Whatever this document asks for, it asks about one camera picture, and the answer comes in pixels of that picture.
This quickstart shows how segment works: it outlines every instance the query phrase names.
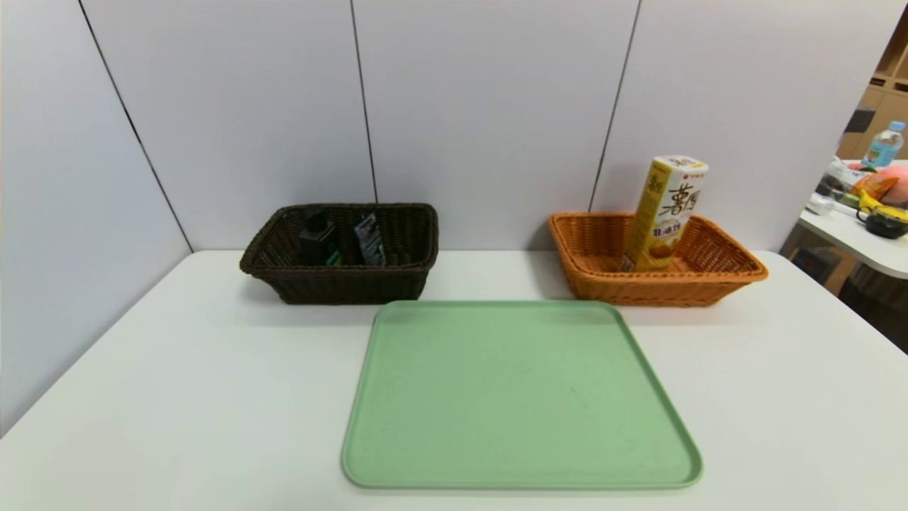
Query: table surface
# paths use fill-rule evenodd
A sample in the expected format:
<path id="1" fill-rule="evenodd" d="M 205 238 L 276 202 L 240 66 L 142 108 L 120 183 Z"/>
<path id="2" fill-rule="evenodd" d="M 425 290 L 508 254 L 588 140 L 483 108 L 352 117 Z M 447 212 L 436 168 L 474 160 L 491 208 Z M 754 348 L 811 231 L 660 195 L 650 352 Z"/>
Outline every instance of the table surface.
<path id="1" fill-rule="evenodd" d="M 619 307 L 704 459 L 672 491 L 382 491 L 340 450 L 377 306 L 191 255 L 0 440 L 4 511 L 895 509 L 908 357 L 781 256 L 707 308 Z M 424 299 L 570 298 L 549 252 L 442 252 Z"/>
<path id="2" fill-rule="evenodd" d="M 805 209 L 798 223 L 840 246 L 874 270 L 908 279 L 908 236 L 886 239 L 873 235 L 854 215 L 838 210 L 829 215 L 817 215 Z"/>

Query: carton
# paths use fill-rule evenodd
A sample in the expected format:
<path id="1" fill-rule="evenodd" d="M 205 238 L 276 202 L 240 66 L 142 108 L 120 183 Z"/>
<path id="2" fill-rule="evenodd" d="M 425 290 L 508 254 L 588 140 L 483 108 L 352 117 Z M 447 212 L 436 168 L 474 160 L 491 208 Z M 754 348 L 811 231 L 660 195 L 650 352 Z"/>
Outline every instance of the carton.
<path id="1" fill-rule="evenodd" d="M 653 158 L 618 271 L 668 268 L 708 171 L 689 156 Z"/>

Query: blue bottle label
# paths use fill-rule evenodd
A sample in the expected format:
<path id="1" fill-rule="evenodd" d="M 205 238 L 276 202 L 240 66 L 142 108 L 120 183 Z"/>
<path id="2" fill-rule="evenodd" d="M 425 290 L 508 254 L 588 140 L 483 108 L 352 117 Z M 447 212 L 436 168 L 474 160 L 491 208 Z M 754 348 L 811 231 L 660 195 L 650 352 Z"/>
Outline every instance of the blue bottle label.
<path id="1" fill-rule="evenodd" d="M 870 149 L 867 149 L 867 156 L 864 157 L 861 163 L 872 167 L 888 166 L 893 162 L 895 154 L 898 152 L 897 148 L 874 140 L 870 144 Z"/>

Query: plastic tray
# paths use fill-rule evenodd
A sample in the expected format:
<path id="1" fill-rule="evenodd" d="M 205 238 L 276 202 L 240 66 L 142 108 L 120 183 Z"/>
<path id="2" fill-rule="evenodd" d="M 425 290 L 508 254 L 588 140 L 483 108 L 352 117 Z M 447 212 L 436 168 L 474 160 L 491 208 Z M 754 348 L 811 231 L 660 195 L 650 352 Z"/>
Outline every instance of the plastic tray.
<path id="1" fill-rule="evenodd" d="M 621 315 L 599 302 L 394 302 L 342 453 L 387 488 L 675 488 L 703 465 Z"/>

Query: small package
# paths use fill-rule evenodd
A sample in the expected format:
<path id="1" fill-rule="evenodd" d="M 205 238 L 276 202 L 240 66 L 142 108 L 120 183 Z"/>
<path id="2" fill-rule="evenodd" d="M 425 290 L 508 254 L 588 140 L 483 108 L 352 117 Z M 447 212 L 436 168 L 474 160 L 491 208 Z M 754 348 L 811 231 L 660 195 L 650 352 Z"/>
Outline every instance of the small package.
<path id="1" fill-rule="evenodd" d="M 871 198 L 880 200 L 880 198 L 883 197 L 883 195 L 886 195 L 886 192 L 898 182 L 899 178 L 895 175 L 883 175 L 872 172 L 858 180 L 858 182 L 848 190 L 848 193 L 861 196 L 861 191 L 864 190 Z"/>
<path id="2" fill-rule="evenodd" d="M 618 271 L 668 267 L 708 170 L 707 164 L 688 156 L 653 159 Z"/>
<path id="3" fill-rule="evenodd" d="M 826 169 L 826 173 L 823 174 L 823 177 L 820 179 L 820 183 L 816 186 L 815 192 L 839 200 L 839 197 L 841 197 L 842 194 L 849 193 L 848 191 L 863 177 L 873 174 L 873 172 L 862 170 L 861 168 L 851 168 L 836 157 L 833 162 L 829 164 L 829 168 Z"/>
<path id="4" fill-rule="evenodd" d="M 381 242 L 379 220 L 375 213 L 369 213 L 353 227 L 356 237 L 360 241 L 362 263 L 366 266 L 385 265 L 385 246 Z"/>

